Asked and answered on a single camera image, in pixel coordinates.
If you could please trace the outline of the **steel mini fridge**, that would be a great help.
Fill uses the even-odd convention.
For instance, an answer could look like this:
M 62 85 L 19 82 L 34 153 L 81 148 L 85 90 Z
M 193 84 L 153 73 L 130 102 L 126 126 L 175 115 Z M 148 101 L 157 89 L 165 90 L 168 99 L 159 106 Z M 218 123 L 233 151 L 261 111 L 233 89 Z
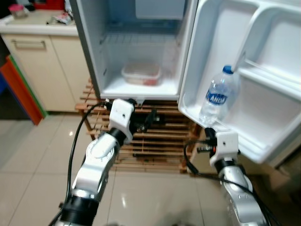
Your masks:
M 199 3 L 200 0 L 187 0 L 181 20 L 161 20 L 137 18 L 135 0 L 73 0 L 78 34 L 96 95 L 178 102 Z M 159 84 L 126 82 L 122 68 L 134 62 L 159 65 Z

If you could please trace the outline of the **red cutting board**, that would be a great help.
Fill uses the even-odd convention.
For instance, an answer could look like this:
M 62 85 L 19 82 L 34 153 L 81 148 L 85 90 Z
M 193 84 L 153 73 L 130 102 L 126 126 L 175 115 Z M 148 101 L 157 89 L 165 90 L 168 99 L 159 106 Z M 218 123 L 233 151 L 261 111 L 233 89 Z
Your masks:
M 28 118 L 34 125 L 39 125 L 43 120 L 41 112 L 39 112 L 36 103 L 33 101 L 26 86 L 24 86 L 21 77 L 11 64 L 10 60 L 6 56 L 6 62 L 0 66 L 0 75 L 6 82 L 7 88 L 16 98 L 17 103 L 21 106 L 21 109 L 27 114 Z

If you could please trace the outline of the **green cutting board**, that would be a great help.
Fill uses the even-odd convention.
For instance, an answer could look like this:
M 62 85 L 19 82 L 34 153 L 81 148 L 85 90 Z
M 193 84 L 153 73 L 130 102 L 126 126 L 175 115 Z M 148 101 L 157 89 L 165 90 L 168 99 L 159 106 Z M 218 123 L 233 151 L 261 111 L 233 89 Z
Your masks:
M 13 65 L 13 67 L 15 68 L 15 70 L 17 71 L 17 73 L 19 74 L 19 76 L 21 77 L 21 80 L 24 84 L 24 86 L 26 86 L 28 92 L 30 93 L 33 101 L 36 103 L 36 106 L 39 110 L 39 112 L 41 112 L 41 116 L 42 118 L 46 118 L 48 116 L 48 112 L 42 107 L 41 103 L 39 102 L 39 100 L 36 98 L 35 93 L 32 90 L 32 87 L 30 86 L 30 84 L 28 84 L 26 76 L 24 75 L 23 71 L 20 69 L 18 62 L 15 60 L 15 58 L 13 58 L 12 55 L 8 55 L 7 58 L 10 60 L 11 64 Z

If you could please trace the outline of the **red white snack packet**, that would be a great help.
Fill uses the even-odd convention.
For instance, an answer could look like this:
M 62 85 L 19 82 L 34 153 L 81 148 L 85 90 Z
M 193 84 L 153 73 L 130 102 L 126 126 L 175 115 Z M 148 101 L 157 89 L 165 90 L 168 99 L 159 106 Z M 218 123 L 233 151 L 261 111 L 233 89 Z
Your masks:
M 73 17 L 69 12 L 63 12 L 52 17 L 53 21 L 57 24 L 70 24 L 73 21 Z

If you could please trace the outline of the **clear container with red food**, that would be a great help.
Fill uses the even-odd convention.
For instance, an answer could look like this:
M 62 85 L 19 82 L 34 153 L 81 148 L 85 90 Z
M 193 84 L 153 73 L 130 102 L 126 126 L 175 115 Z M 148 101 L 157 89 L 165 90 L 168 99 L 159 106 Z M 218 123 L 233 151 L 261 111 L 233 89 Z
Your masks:
M 161 67 L 155 63 L 128 63 L 122 68 L 122 76 L 129 84 L 156 86 L 161 78 Z

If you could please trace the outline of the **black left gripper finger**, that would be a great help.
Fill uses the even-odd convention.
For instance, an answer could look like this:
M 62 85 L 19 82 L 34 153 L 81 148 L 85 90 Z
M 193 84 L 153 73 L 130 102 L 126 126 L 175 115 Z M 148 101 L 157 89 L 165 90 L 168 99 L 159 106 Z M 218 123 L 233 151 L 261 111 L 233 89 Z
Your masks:
M 156 123 L 158 121 L 159 117 L 157 116 L 157 110 L 152 109 L 143 121 L 143 129 L 148 129 L 148 127 L 150 127 L 153 123 Z

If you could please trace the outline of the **pink lid plastic container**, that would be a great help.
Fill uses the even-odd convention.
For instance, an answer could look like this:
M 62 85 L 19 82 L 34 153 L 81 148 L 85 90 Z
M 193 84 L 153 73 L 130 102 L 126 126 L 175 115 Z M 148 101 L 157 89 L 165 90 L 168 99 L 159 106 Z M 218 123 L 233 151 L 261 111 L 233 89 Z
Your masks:
M 21 4 L 11 4 L 8 9 L 12 17 L 15 19 L 26 18 L 28 16 L 28 11 Z

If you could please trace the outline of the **fridge freezer flap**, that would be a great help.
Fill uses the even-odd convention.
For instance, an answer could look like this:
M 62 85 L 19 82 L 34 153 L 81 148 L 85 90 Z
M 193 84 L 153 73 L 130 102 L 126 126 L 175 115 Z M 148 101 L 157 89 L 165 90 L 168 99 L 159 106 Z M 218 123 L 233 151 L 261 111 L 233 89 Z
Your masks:
M 135 0 L 139 19 L 181 20 L 187 0 Z

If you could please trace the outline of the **blue cap water bottle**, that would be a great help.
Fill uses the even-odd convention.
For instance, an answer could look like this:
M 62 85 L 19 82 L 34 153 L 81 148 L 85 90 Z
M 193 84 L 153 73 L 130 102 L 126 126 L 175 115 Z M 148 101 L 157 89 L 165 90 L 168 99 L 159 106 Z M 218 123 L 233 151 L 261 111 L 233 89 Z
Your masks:
M 232 65 L 224 65 L 220 73 L 210 81 L 204 101 L 198 114 L 202 127 L 211 127 L 223 119 L 233 106 L 239 94 L 239 76 Z

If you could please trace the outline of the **mini fridge door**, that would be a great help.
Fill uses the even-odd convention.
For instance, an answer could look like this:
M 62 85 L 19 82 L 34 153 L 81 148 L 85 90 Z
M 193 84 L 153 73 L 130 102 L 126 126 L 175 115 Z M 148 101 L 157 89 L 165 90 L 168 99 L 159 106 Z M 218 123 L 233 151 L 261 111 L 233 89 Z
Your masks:
M 198 122 L 211 78 L 232 66 L 238 95 L 216 129 L 239 135 L 239 150 L 277 166 L 300 144 L 301 6 L 288 0 L 200 0 L 178 108 Z

